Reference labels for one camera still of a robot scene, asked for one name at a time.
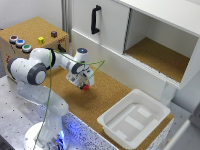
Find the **brown work surface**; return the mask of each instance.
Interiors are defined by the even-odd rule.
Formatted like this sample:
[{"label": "brown work surface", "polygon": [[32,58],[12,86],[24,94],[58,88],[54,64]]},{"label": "brown work surface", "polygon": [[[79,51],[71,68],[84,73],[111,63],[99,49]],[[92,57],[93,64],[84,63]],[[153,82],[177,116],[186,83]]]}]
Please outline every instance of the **brown work surface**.
[{"label": "brown work surface", "polygon": [[[131,89],[102,71],[97,71],[95,74],[95,84],[89,91],[82,91],[66,80],[65,77],[67,73],[68,72],[62,68],[57,68],[53,71],[52,90],[66,100],[69,105],[69,110],[73,114],[105,137],[108,141],[112,142],[120,150],[123,149],[104,133],[102,126],[97,122],[97,118],[131,92]],[[43,85],[49,87],[49,84],[50,80],[48,72]],[[169,115],[137,148],[137,150],[145,150],[172,119],[173,115]]]},{"label": "brown work surface", "polygon": [[149,38],[143,39],[125,53],[178,82],[181,82],[190,60]]},{"label": "brown work surface", "polygon": [[[56,31],[58,36],[56,38],[51,37],[51,31]],[[66,32],[40,17],[32,18],[0,31],[0,37],[7,42],[9,42],[9,37],[12,35],[17,35],[19,39],[25,40],[26,44],[30,44],[33,49],[46,47],[48,44],[51,44],[64,36],[68,36]],[[39,37],[44,38],[44,44],[39,44]]]}]

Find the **black handle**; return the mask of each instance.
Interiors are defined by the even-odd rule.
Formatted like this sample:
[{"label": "black handle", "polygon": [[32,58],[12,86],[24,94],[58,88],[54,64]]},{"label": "black handle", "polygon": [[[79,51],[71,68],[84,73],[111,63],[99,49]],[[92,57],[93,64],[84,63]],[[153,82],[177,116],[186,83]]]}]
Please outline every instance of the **black handle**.
[{"label": "black handle", "polygon": [[92,24],[91,24],[91,31],[92,34],[98,33],[100,30],[96,28],[96,12],[101,10],[101,7],[96,5],[96,8],[92,10]]}]

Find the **brown box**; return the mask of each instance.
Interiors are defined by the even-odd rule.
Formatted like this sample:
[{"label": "brown box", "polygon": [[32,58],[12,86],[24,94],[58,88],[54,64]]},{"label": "brown box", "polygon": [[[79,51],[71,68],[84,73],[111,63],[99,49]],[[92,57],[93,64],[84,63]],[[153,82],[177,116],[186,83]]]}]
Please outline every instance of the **brown box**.
[{"label": "brown box", "polygon": [[[51,32],[56,31],[57,37],[51,37]],[[60,44],[69,53],[69,35],[54,25],[48,23],[40,17],[35,17],[24,21],[12,27],[0,31],[0,51],[5,67],[6,74],[10,76],[7,71],[7,63],[12,57],[23,57],[28,59],[29,54],[23,53],[22,49],[16,48],[15,45],[10,44],[9,37],[17,35],[19,39],[25,40],[26,44],[34,48],[53,48],[58,50]],[[39,37],[44,37],[44,44],[38,42]]]}]

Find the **green cable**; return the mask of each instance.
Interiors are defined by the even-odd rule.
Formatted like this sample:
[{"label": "green cable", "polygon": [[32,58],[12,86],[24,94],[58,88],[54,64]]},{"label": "green cable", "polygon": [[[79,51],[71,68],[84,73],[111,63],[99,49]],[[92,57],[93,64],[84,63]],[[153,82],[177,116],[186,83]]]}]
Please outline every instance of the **green cable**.
[{"label": "green cable", "polygon": [[62,56],[64,56],[65,58],[75,62],[75,63],[78,63],[78,64],[82,64],[82,65],[94,65],[94,64],[98,64],[98,63],[101,63],[99,65],[99,67],[93,72],[93,74],[86,80],[85,84],[89,82],[90,78],[92,76],[94,76],[94,74],[97,72],[97,70],[99,70],[99,68],[104,64],[105,60],[102,60],[102,61],[99,61],[99,62],[95,62],[95,63],[82,63],[82,62],[78,62],[78,61],[75,61],[67,56],[65,56],[64,54],[62,54],[61,52],[57,51],[57,50],[54,50],[54,52],[58,53],[58,54],[61,54]]},{"label": "green cable", "polygon": [[46,107],[45,117],[44,117],[44,120],[43,120],[43,122],[42,122],[42,126],[41,126],[41,128],[40,128],[40,131],[39,131],[39,133],[38,133],[38,135],[37,135],[37,139],[36,139],[36,141],[35,141],[35,145],[34,145],[33,150],[35,149],[35,146],[36,146],[36,144],[37,144],[37,142],[38,142],[38,138],[39,138],[39,136],[40,136],[40,132],[41,132],[41,130],[42,130],[42,127],[43,127],[43,125],[44,125],[44,122],[45,122],[45,120],[46,120],[47,111],[48,111],[48,108],[49,108],[49,101],[50,101],[51,87],[52,87],[51,51],[49,51],[49,61],[50,61],[50,88],[49,88],[49,96],[48,96],[48,101],[47,101],[47,107]]}]

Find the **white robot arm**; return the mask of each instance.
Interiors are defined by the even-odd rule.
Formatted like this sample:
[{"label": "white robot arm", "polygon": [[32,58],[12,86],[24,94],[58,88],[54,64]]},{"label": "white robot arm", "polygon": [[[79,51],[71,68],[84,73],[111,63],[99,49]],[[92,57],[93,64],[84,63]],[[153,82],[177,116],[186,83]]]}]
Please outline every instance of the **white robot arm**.
[{"label": "white robot arm", "polygon": [[[39,105],[47,105],[49,88],[40,84],[46,78],[46,70],[50,69],[49,55],[51,55],[52,69],[61,66],[68,70],[69,73],[66,78],[75,86],[84,89],[86,82],[88,82],[89,86],[94,84],[93,71],[89,65],[78,63],[89,62],[89,55],[86,49],[78,49],[75,57],[72,57],[68,54],[63,54],[63,56],[52,49],[36,48],[32,50],[28,60],[11,58],[7,66],[8,71],[18,83],[17,93],[23,98]],[[37,143],[38,150],[51,149],[49,143],[55,141],[61,134],[63,130],[62,116],[68,113],[68,108],[65,100],[52,91],[47,117]],[[37,134],[36,132],[34,139],[25,142],[25,149],[34,146]]]}]

